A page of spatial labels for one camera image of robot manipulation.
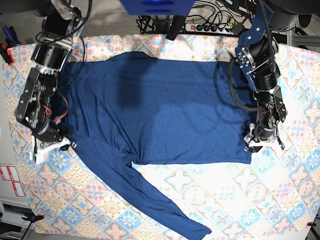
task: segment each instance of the shirt sleeve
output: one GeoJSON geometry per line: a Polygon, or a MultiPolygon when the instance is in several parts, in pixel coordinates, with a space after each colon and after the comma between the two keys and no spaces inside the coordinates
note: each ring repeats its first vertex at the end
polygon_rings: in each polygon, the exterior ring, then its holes
{"type": "Polygon", "coordinates": [[[74,149],[86,166],[128,203],[189,240],[201,240],[211,230],[189,219],[179,207],[132,168],[130,155],[104,141],[73,133],[74,149]]]}

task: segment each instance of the blue long-sleeve shirt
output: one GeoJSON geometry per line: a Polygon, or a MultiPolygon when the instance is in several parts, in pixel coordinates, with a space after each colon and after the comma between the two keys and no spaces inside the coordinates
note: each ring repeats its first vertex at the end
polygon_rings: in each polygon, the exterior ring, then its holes
{"type": "MultiPolygon", "coordinates": [[[[68,63],[59,84],[72,78],[80,64],[68,63]]],[[[85,63],[64,91],[68,114],[63,124],[87,167],[130,204],[190,240],[200,240],[211,230],[183,214],[132,162],[251,162],[243,132],[255,116],[233,102],[227,66],[124,53],[85,63]]],[[[233,81],[238,99],[252,104],[238,69],[233,81]]]]}

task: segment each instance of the table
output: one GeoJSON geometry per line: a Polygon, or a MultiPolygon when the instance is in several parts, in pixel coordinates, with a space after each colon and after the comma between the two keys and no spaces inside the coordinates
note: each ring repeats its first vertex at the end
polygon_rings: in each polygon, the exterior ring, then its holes
{"type": "MultiPolygon", "coordinates": [[[[179,35],[107,35],[84,38],[86,61],[141,51],[178,61],[226,61],[237,38],[179,35]]],[[[11,48],[15,63],[3,62],[5,100],[18,175],[35,214],[36,232],[113,240],[182,240],[128,204],[91,172],[72,149],[52,151],[47,161],[29,160],[31,132],[14,111],[33,63],[34,44],[11,48]]],[[[82,59],[81,42],[72,57],[82,59]]],[[[320,54],[279,46],[283,101],[280,125],[285,150],[263,148],[252,163],[135,165],[151,184],[191,219],[210,229],[212,239],[236,240],[306,229],[320,207],[320,54]]]]}

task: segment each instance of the tiled pattern fabric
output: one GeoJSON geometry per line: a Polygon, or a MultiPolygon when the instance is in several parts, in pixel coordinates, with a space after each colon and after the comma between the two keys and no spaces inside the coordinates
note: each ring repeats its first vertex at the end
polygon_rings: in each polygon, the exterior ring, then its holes
{"type": "MultiPolygon", "coordinates": [[[[87,37],[84,42],[86,61],[130,51],[167,60],[229,61],[237,45],[236,38],[200,35],[179,35],[175,41],[163,35],[110,35],[87,37]]],[[[14,111],[33,65],[33,47],[11,48],[15,63],[2,64],[18,174],[30,207],[44,215],[36,232],[112,240],[185,239],[128,204],[72,149],[50,152],[41,165],[29,160],[30,130],[16,122],[14,111]]],[[[73,57],[79,61],[81,53],[82,45],[75,44],[73,57]]],[[[212,229],[207,239],[301,231],[320,207],[320,55],[280,45],[276,61],[288,110],[279,125],[284,151],[263,148],[252,155],[251,165],[134,166],[189,218],[212,229]]]]}

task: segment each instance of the white power strip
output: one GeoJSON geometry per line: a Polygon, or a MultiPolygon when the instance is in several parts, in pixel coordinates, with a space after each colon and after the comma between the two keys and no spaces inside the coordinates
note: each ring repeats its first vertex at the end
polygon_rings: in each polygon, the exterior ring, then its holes
{"type": "Polygon", "coordinates": [[[234,33],[231,31],[229,26],[225,26],[222,30],[217,29],[216,31],[211,31],[211,29],[209,29],[208,31],[205,31],[204,28],[202,28],[202,30],[197,30],[197,26],[199,25],[202,25],[202,24],[186,23],[184,26],[184,29],[186,32],[191,32],[191,33],[224,34],[229,36],[234,35],[234,33]]]}

